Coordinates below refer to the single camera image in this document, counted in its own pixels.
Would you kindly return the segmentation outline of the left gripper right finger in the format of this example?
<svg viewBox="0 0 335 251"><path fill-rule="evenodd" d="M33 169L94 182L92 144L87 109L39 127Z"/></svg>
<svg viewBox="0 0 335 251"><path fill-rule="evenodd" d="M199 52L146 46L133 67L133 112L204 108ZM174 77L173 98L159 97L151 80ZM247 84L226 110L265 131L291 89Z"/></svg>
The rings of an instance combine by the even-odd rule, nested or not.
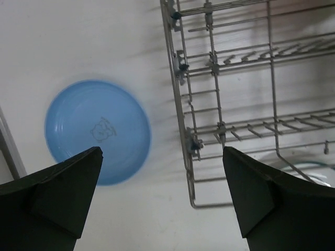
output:
<svg viewBox="0 0 335 251"><path fill-rule="evenodd" d="M334 250L334 188L265 165L226 146L223 165L250 250Z"/></svg>

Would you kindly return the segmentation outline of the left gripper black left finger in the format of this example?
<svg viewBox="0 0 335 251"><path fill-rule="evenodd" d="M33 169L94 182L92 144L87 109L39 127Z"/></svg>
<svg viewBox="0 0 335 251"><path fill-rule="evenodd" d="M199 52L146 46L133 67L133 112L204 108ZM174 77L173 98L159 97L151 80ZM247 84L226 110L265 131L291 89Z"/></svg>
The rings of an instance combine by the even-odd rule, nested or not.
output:
<svg viewBox="0 0 335 251"><path fill-rule="evenodd" d="M1 250L73 250L103 162L92 147L1 185Z"/></svg>

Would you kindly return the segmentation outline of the grey wire dish rack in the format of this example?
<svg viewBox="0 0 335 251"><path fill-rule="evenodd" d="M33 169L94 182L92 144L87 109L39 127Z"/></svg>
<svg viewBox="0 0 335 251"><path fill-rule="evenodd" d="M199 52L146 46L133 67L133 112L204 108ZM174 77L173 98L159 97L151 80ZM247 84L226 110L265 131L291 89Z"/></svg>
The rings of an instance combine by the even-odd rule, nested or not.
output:
<svg viewBox="0 0 335 251"><path fill-rule="evenodd" d="M231 206L223 149L334 167L334 1L161 1L194 209Z"/></svg>

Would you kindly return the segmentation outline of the white ceramic plate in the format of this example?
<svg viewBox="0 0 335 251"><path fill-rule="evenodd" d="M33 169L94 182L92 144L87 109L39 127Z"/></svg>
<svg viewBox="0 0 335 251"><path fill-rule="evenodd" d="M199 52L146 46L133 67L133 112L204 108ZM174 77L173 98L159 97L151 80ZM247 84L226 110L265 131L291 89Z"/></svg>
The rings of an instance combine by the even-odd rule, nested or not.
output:
<svg viewBox="0 0 335 251"><path fill-rule="evenodd" d="M293 164L313 182L334 188L334 167L317 161L301 161Z"/></svg>

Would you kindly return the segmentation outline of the blue plastic plate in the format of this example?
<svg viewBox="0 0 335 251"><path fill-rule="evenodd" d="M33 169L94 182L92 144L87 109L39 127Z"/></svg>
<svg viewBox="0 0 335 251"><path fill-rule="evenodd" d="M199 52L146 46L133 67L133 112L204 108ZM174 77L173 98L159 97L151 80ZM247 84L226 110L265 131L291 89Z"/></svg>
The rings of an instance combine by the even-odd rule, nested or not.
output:
<svg viewBox="0 0 335 251"><path fill-rule="evenodd" d="M56 95L46 113L44 135L57 163L100 147L100 186L135 175L152 141L149 118L137 99L119 85L95 79L76 82Z"/></svg>

